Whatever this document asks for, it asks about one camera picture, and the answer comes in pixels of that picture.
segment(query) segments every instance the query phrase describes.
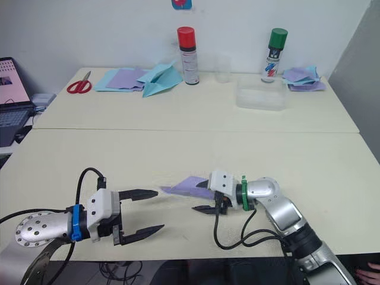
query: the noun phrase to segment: scissors handle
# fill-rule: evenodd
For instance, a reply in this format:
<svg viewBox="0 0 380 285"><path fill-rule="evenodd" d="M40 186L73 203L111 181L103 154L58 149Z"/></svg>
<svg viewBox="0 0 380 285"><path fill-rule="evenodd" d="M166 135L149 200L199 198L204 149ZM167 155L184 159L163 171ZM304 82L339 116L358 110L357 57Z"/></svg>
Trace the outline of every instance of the scissors handle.
<svg viewBox="0 0 380 285"><path fill-rule="evenodd" d="M84 80L84 81L76 81L73 84L71 84L69 87L67 87L67 92L70 94L75 94L75 93L86 93L89 92L92 88L91 82L89 80Z"/></svg>

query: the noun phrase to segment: green ring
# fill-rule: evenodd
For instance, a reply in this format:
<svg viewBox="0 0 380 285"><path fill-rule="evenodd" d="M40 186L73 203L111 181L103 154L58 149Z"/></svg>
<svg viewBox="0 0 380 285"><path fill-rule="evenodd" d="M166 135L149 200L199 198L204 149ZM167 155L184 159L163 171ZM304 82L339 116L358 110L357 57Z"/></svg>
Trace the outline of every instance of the green ring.
<svg viewBox="0 0 380 285"><path fill-rule="evenodd" d="M249 211L248 199L247 199L247 180L245 176L242 177L242 200L243 200L243 210Z"/></svg>

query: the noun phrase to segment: red cap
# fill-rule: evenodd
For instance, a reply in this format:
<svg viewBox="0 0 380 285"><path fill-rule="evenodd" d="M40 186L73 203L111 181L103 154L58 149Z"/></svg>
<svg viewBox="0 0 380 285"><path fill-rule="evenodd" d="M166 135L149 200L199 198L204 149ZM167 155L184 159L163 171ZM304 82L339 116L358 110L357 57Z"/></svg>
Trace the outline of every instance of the red cap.
<svg viewBox="0 0 380 285"><path fill-rule="evenodd" d="M193 48L195 46L195 31L191 27L177 29L179 46L182 48Z"/></svg>

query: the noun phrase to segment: purple paper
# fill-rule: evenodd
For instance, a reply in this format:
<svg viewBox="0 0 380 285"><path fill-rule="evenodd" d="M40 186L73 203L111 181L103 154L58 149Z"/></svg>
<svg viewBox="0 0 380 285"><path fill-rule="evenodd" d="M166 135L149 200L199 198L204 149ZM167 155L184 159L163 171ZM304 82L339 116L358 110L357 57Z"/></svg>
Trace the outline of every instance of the purple paper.
<svg viewBox="0 0 380 285"><path fill-rule="evenodd" d="M115 76L108 82L106 87L141 91L144 87L144 83L137 81L137 79L145 73L147 72L140 68L119 69L118 73L116 73Z"/></svg>
<svg viewBox="0 0 380 285"><path fill-rule="evenodd" d="M305 78L313 79L315 74L306 68L294 67L284 71L283 78L291 82L300 81Z"/></svg>
<svg viewBox="0 0 380 285"><path fill-rule="evenodd" d="M302 92L320 91L320 90L325 90L326 85L320 81L314 81L313 84L305 84L305 85L297 85L297 86L289 84L289 89L291 89L291 91L302 91Z"/></svg>
<svg viewBox="0 0 380 285"><path fill-rule="evenodd" d="M161 187L161 190L168 194L177 194L183 196L200 197L209 200L214 199L214 193L207 188L197 187L198 183L207 179L197 176L189 176L181 183L174 187Z"/></svg>

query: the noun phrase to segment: black cable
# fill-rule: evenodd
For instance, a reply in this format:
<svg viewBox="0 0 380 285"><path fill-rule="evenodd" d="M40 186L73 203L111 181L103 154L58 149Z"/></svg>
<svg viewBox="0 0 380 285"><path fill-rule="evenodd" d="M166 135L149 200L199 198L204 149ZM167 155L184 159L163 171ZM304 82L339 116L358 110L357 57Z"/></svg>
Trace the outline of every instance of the black cable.
<svg viewBox="0 0 380 285"><path fill-rule="evenodd" d="M133 273L132 275L129 275L129 276L127 276L126 274L128 272L129 266L132 263L129 263L126 266L123 277L118 277L115 274L116 269L119 268L119 266L117 264L115 264L115 266L113 268L110 268L110 266L107 262L100 262L99 263L99 271L102 274L102 276L105 279L107 279L107 284L110 284L111 281L123 281L124 285L132 285L134 283L134 281L136 280L136 278L138 276L141 276L139 273L141 272L141 269L143 268L143 263L141 261L139 261L139 263L140 263L139 269L135 273Z"/></svg>
<svg viewBox="0 0 380 285"><path fill-rule="evenodd" d="M61 275L61 273L63 272L63 270L65 269L65 267L69 263L71 255L72 255L72 253L74 251L74 247L75 247L75 242L72 242L71 245L70 245L70 249L69 249L69 252L67 253L67 256L66 256L66 259L65 259L64 263L59 268L59 270L56 272L56 274L49 280L49 282L46 283L46 285L52 285L55 282L55 280L59 277L59 275Z"/></svg>
<svg viewBox="0 0 380 285"><path fill-rule="evenodd" d="M50 212L54 212L54 213L61 213L61 212L64 212L66 210L37 208L37 209L29 209L29 210L18 211L18 212L15 212L15 213L12 213L12 214L5 216L4 218L0 218L0 224L2 224L3 222L5 222L11 218L14 218L16 216L20 216L20 215L24 215L24 214L28 214L28 213L42 212L42 211L50 211Z"/></svg>
<svg viewBox="0 0 380 285"><path fill-rule="evenodd" d="M95 172L96 174L98 174L99 177L103 177L103 175L100 173L99 170L95 169L95 168L92 168L92 167L89 167L89 168L86 168L85 170L82 171L81 175L79 176L79 180L78 180L78 185L77 185L77 194L75 196L75 204L79 204L79 198L80 198L80 194L81 194L81 187L82 187L82 181L83 181L83 178L84 178L84 175L89 171L89 170L92 170L93 172ZM70 249L69 249L69 252L67 253L67 256L66 256L66 259L64 261L64 263L62 264L62 266L59 268L59 270L57 271L57 273L53 276L53 278L50 279L50 281L46 284L46 285L52 285L53 282L59 277L59 275L63 272L63 270L65 269L65 267L67 266L67 264L69 263L69 260L71 258L71 255L74 251L74 248L75 248L75 242L72 242L71 243L71 246L70 246Z"/></svg>
<svg viewBox="0 0 380 285"><path fill-rule="evenodd" d="M128 264L128 266L126 267L126 269L125 269L125 271L124 271L124 281L123 281L123 285L133 285L133 283L135 282L136 278L137 278L138 276L141 276L141 274L139 274L139 273L141 272L141 269L143 268L143 263L142 263L141 261L139 261L139 263L140 263L140 268L139 268L135 273L133 273L131 276L129 276L129 277L126 276L126 272L128 271L128 268L129 268L129 266L130 266L130 264ZM133 278L132 283L129 284L129 283L128 283L128 280L130 280L130 279L132 279L132 278Z"/></svg>
<svg viewBox="0 0 380 285"><path fill-rule="evenodd" d="M79 180L78 180L77 196L75 197L75 203L76 203L76 204L79 204L79 198L80 198L80 195L81 195L82 181L83 181L84 175L86 175L86 173L87 173L88 171L93 171L93 172L95 172L99 177L104 177L103 174L102 174L99 170L97 170L97 169L95 169L95 168L93 168L93 167L88 167L88 168L86 168L85 170L83 170L82 173L81 173L81 176L79 176Z"/></svg>
<svg viewBox="0 0 380 285"><path fill-rule="evenodd" d="M248 217L247 221L245 221L244 223L244 226L243 226L243 229L242 229L242 232L240 234L240 238L243 239L244 237L244 232L245 232L245 229L248 225L248 223L250 222L250 220L254 217L254 215L256 214L257 212L257 209L254 209L253 213ZM280 237L277 233L275 233L274 231L272 230L259 230L259 232L265 232L265 233L270 233L274 236L278 236ZM289 256L287 255L286 253L286 250L285 250L285 247L287 246L286 245L286 242L281 239L281 250L283 252L283 255L284 255L284 259L285 259L285 263L287 264L287 273L286 273L286 278L287 278L287 284L296 284L295 282L295 278L294 278L294 275L293 275L293 271L292 271L292 268L293 268L293 259L292 258L289 258ZM255 246L255 243L257 242L254 242L254 243L245 243L243 242L243 245L247 246L247 247L251 247L251 246Z"/></svg>
<svg viewBox="0 0 380 285"><path fill-rule="evenodd" d="M236 242L230 246L224 246L219 242L218 237L217 237L217 229L218 229L219 214L220 214L220 207L221 207L222 199L223 199L223 194L216 192L216 201L215 201L216 211L215 211L215 224L214 224L214 240L215 240L215 243L221 249L229 250L229 249L233 249L233 248L239 246L240 244L243 244L246 247L253 247L253 246L259 245L260 243L265 242L267 240L278 240L280 242L281 250L284 254L284 259L285 259L285 262L287 264L287 276L286 276L287 283L288 284L296 284L294 276L293 276L293 271L292 271L293 260L290 259L289 256L287 255L286 250L285 250L285 247L287 246L287 244L281 236L279 236L274 231L268 230L268 229L254 230L253 232L250 232L246 236L244 236L244 231L245 231L248 223L250 222L250 220L253 218L253 216L257 212L256 209L254 209L254 212L245 221L243 228L242 228L242 231L241 231L241 234L240 234L240 240L238 242ZM245 242L249 237L256 235L258 233L270 233L272 236L263 237L261 239L258 239L256 241L252 242L252 243L246 243Z"/></svg>
<svg viewBox="0 0 380 285"><path fill-rule="evenodd" d="M85 170L83 170L82 173L81 173L81 175L80 175L80 177L79 177L79 180L78 180L77 194L75 196L75 204L79 204L79 198L80 198L83 178L84 178L84 175L88 171L95 172L100 178L104 177L102 175L102 173L99 170L95 169L95 168L89 167L89 168L86 168ZM16 216L20 216L20 215L28 214L28 213L41 212L41 211L51 211L51 212L54 212L54 213L62 213L64 211L66 211L66 210L35 208L35 209L18 211L18 212L15 212L15 213L12 213L12 214L9 214L9 215L5 216L4 218L1 218L0 219L0 224L3 223L3 222L5 222L5 221L7 221L7 220L9 220L9 219L11 219L11 218L14 218ZM59 277L59 275L63 272L63 270L65 269L65 267L69 263L69 260L71 258L71 255L72 255L73 251L74 251L74 248L75 248L75 242L72 242L71 245L70 245L70 249L69 249L69 251L67 253L67 256L65 258L64 263L59 268L59 270L56 272L56 274L49 280L49 282L46 283L46 285L52 285L55 282L55 280Z"/></svg>

